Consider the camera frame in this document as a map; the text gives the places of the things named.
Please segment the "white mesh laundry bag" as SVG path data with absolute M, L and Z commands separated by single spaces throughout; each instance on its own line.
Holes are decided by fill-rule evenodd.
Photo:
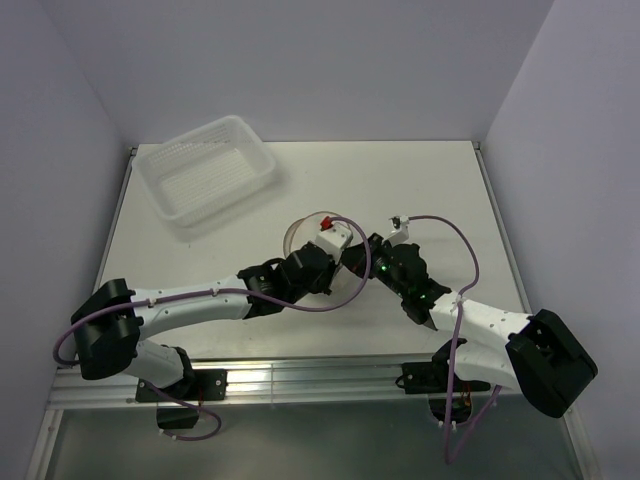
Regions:
M 314 212 L 310 215 L 307 215 L 303 217 L 301 220 L 294 222 L 292 227 L 289 229 L 289 231 L 285 235 L 285 242 L 289 245 L 288 250 L 285 253 L 285 258 L 291 252 L 300 249 L 303 245 L 313 244 L 312 239 L 317 233 L 317 231 L 319 230 L 319 222 L 323 214 L 331 214 L 333 221 L 343 223 L 352 230 L 353 240 L 349 247 L 360 244 L 363 241 L 367 241 L 369 244 L 367 235 L 365 234 L 364 230 L 354 220 L 335 214 L 333 212 L 319 211 L 319 212 Z M 370 261 L 371 261 L 371 267 L 372 267 L 372 256 L 371 256 L 370 245 L 369 245 L 369 249 L 370 249 Z M 301 311 L 301 312 L 308 312 L 308 313 L 326 313 L 326 312 L 335 311 L 335 310 L 339 310 L 346 307 L 362 293 L 362 291 L 364 290 L 364 287 L 368 282 L 368 278 L 358 278 L 356 276 L 359 279 L 359 283 L 356 285 L 354 290 L 351 293 L 340 297 L 336 302 L 332 304 L 326 304 L 326 305 L 320 305 L 320 306 L 318 305 L 307 306 L 307 305 L 301 305 L 299 303 L 301 300 L 303 300 L 309 295 L 324 295 L 327 297 L 334 295 L 335 294 L 334 284 L 340 281 L 341 272 L 344 270 L 347 270 L 347 269 L 342 265 L 342 256 L 341 256 L 340 262 L 338 263 L 338 270 L 331 284 L 332 293 L 330 295 L 325 295 L 325 294 L 311 294 L 311 293 L 307 293 L 305 290 L 292 287 L 282 275 L 282 271 L 278 268 L 278 271 L 281 273 L 282 277 L 285 280 L 286 288 L 287 288 L 287 297 L 283 300 L 283 304 L 290 309 Z

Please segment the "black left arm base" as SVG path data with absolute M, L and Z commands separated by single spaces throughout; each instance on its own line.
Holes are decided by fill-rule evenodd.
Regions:
M 190 378 L 163 389 L 139 380 L 135 402 L 156 405 L 156 424 L 163 433 L 187 438 L 186 431 L 194 429 L 199 421 L 212 419 L 215 435 L 221 429 L 221 419 L 206 403 L 225 399 L 227 379 L 227 370 L 213 368 L 196 369 Z

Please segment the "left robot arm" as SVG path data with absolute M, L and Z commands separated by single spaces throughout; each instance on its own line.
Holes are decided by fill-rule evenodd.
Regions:
M 340 256 L 308 242 L 284 259 L 191 289 L 134 290 L 124 279 L 108 281 L 71 319 L 81 375 L 101 380 L 123 373 L 183 399 L 196 385 L 188 354 L 154 343 L 153 336 L 215 320 L 273 315 L 308 294 L 327 293 Z

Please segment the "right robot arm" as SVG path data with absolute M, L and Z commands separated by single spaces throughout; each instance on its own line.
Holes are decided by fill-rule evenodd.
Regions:
M 557 314 L 509 312 L 464 299 L 429 276 L 415 243 L 392 245 L 374 234 L 367 245 L 347 248 L 341 262 L 395 293 L 414 323 L 457 335 L 457 342 L 443 345 L 432 358 L 434 381 L 443 389 L 463 381 L 499 385 L 560 418 L 598 374 L 595 361 Z

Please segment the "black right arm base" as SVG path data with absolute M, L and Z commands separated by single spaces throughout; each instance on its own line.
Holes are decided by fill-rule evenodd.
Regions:
M 403 363 L 401 375 L 396 378 L 395 385 L 406 395 L 445 395 L 448 385 L 448 366 L 438 366 L 435 362 Z M 456 424 L 467 422 L 473 412 L 472 394 L 489 390 L 489 383 L 464 381 L 455 375 L 451 420 Z

